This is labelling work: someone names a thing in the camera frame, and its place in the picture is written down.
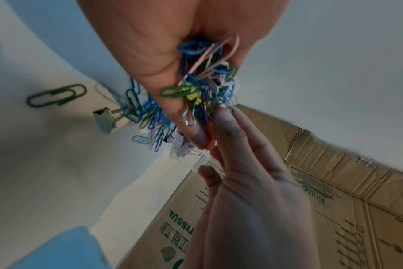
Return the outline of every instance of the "cardboard box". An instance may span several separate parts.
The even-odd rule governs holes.
[[[403,174],[334,149],[284,121],[240,109],[310,198],[322,268],[403,269]],[[209,165],[225,176],[218,162]],[[181,268],[208,199],[203,178],[191,172],[119,268]]]

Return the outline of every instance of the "white wall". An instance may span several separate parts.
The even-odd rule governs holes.
[[[403,0],[292,0],[239,102],[403,171]]]
[[[110,69],[100,63],[98,70]],[[72,83],[86,85],[87,95],[61,107],[31,109],[24,102],[32,93]],[[64,230],[92,227],[159,156],[132,142],[138,126],[110,135],[98,131],[92,111],[112,105],[94,92],[94,83],[0,0],[0,268]]]

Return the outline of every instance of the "eco logo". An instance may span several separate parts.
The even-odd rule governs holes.
[[[296,179],[296,181],[302,185],[302,188],[304,191],[306,191],[310,196],[317,199],[323,205],[325,205],[325,201],[326,201],[325,199],[334,199],[333,196],[330,196],[328,193],[315,188],[309,182],[297,180],[297,179]]]

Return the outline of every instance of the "white surface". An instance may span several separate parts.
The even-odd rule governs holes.
[[[72,83],[86,85],[87,95],[61,107],[32,109],[24,102]],[[92,227],[160,155],[132,142],[137,125],[98,131],[92,111],[111,104],[94,84],[0,0],[0,269],[67,229]]]
[[[190,169],[163,154],[137,181],[116,195],[90,229],[110,264],[116,267],[144,233]]]
[[[403,171],[403,0],[292,0],[239,103]]]

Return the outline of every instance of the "bunch of paper clips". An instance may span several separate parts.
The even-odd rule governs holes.
[[[233,46],[224,56],[223,47],[233,42]],[[217,43],[208,40],[196,40],[178,47],[182,53],[182,65],[180,70],[181,81],[178,86],[163,89],[160,97],[184,98],[186,110],[183,120],[187,126],[193,126],[197,122],[201,125],[208,124],[215,106],[232,106],[237,104],[235,94],[239,84],[234,79],[238,67],[230,69],[227,60],[235,53],[239,44],[238,35],[226,38]],[[132,141],[141,144],[149,144],[150,149],[158,152],[163,142],[169,143],[169,148],[175,141],[178,128],[172,123],[154,98],[148,94],[148,100],[140,100],[141,85],[134,79],[131,80],[131,88],[126,91],[126,100],[105,85],[98,83],[95,90],[108,101],[118,104],[121,109],[110,111],[108,108],[95,111],[94,116],[101,130],[109,133],[115,123],[121,118],[127,118],[134,123],[140,123],[140,130],[148,132],[148,136],[137,135]],[[114,100],[105,96],[99,89],[102,86],[109,91]],[[111,120],[112,114],[120,113],[113,119],[112,124],[105,124],[105,119]],[[178,157],[186,155],[200,155],[200,151],[186,138],[181,137]]]

